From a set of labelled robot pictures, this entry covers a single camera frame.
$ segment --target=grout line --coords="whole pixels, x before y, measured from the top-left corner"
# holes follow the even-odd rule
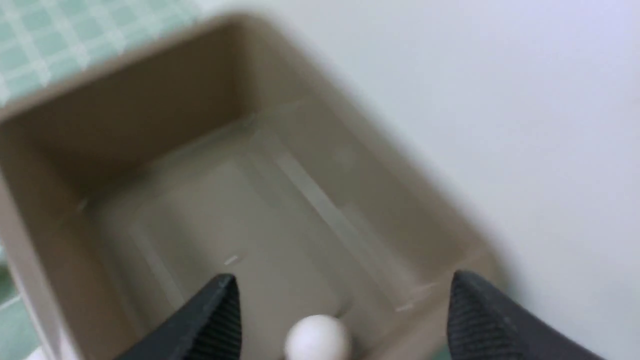
[[[12,12],[12,13],[6,13],[3,14],[4,18],[0,19],[0,24],[5,22],[6,19],[14,19],[14,18],[21,18],[25,15],[29,15],[30,13],[36,12],[37,10],[40,10],[42,8],[43,4],[50,4],[50,1],[42,1],[42,2],[37,2],[35,4],[31,4],[31,5],[27,5],[26,7],[22,8],[22,11],[16,11],[16,12]]]
[[[108,10],[111,11],[116,11],[119,10],[123,7],[127,6],[126,4],[117,4],[117,5],[111,5],[111,4],[107,4],[105,6],[105,8],[107,8]],[[77,14],[77,15],[73,15],[70,17],[67,17],[66,15],[62,15],[61,20],[63,21],[62,26],[63,27],[70,27],[73,30],[73,25],[77,24],[78,22],[84,21],[84,20],[89,20],[94,18],[95,16],[91,13],[81,13],[81,14]],[[53,27],[48,27],[48,28],[44,28],[44,29],[38,29],[36,31],[32,31],[31,32],[31,37],[34,39],[38,39],[40,37],[44,37],[46,35],[49,35],[50,33],[54,33],[56,31],[56,26]],[[7,41],[3,44],[0,44],[0,51],[3,51],[11,46],[17,45],[19,44],[18,41],[14,40],[13,41]]]
[[[149,5],[144,1],[134,1],[131,4],[131,10],[136,16],[143,21],[144,27],[151,34],[154,39],[158,39],[160,36],[161,25],[158,21],[158,16],[147,16],[145,14],[154,13]]]
[[[187,11],[185,11],[185,9],[183,9],[180,6],[178,6],[177,2],[175,2],[175,1],[169,2],[169,7],[173,8],[175,10],[175,12],[178,13],[178,15],[180,16],[180,18],[182,20],[188,20],[188,22],[190,24],[193,23],[192,14],[188,13]]]
[[[0,3],[0,10],[6,14],[17,12],[11,1],[3,1]],[[29,31],[24,27],[22,19],[18,17],[15,21],[10,21],[9,25],[14,31],[16,31],[16,35],[19,38],[19,44],[26,53],[29,62],[36,70],[40,84],[45,86],[49,83],[51,74],[49,73],[47,64],[41,59],[38,49],[33,44],[33,38],[31,38]]]
[[[89,64],[89,55],[86,51],[86,48],[82,44],[82,41],[80,41],[80,36],[71,25],[69,19],[62,12],[60,5],[55,3],[45,3],[45,9],[53,19],[53,30],[57,30],[58,33],[60,33],[65,38],[67,45],[71,49],[72,53],[76,56],[80,67],[83,70],[86,69]]]
[[[160,14],[147,15],[146,17],[149,18],[149,17],[157,16],[159,19],[163,19],[165,17],[168,17],[171,14],[173,14],[173,12],[170,12],[169,10],[163,10]],[[135,22],[133,24],[124,26],[121,29],[121,32],[122,33],[128,33],[130,31],[136,31],[136,28],[139,28],[139,27],[140,27],[140,24],[138,22]],[[98,46],[100,46],[100,45],[102,45],[104,43],[110,43],[109,39],[107,39],[105,37],[98,37],[98,38],[92,39],[90,41],[84,42],[81,45],[85,50],[90,50],[90,49],[93,49],[94,47],[98,47]],[[65,57],[70,57],[69,55],[72,54],[72,53],[74,53],[74,52],[73,51],[70,52],[69,49],[64,49],[64,50],[61,50],[61,51],[59,51],[59,52],[57,52],[57,53],[55,53],[53,55],[50,55],[50,56],[46,57],[44,59],[44,61],[46,61],[48,64],[51,64],[51,63],[54,63],[54,62],[59,61],[61,59],[64,59]],[[23,66],[21,66],[21,67],[19,67],[17,69],[14,69],[14,70],[4,74],[4,79],[7,80],[7,79],[17,78],[19,76],[22,76],[22,75],[28,73],[29,71],[31,71],[31,69],[32,69],[31,64],[27,63],[27,64],[25,64],[25,65],[23,65]]]
[[[10,298],[9,300],[3,302],[2,304],[0,304],[0,311],[6,309],[7,307],[10,307],[11,305],[15,304],[16,302],[20,301],[20,295],[16,295],[12,298]]]
[[[126,40],[109,11],[95,0],[84,0],[84,2],[89,6],[89,12],[93,14],[98,24],[100,24],[106,37],[111,41],[111,45],[116,48],[118,54],[122,54]]]

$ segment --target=white ball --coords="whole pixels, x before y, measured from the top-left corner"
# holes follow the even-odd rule
[[[308,316],[291,327],[284,352],[287,360],[348,360],[351,336],[332,316]]]

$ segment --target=beige plastic bin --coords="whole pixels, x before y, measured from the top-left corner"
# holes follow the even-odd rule
[[[0,232],[53,359],[112,359],[236,274],[244,360],[300,318],[356,356],[444,344],[454,269],[486,245],[273,28],[211,20],[4,110]]]

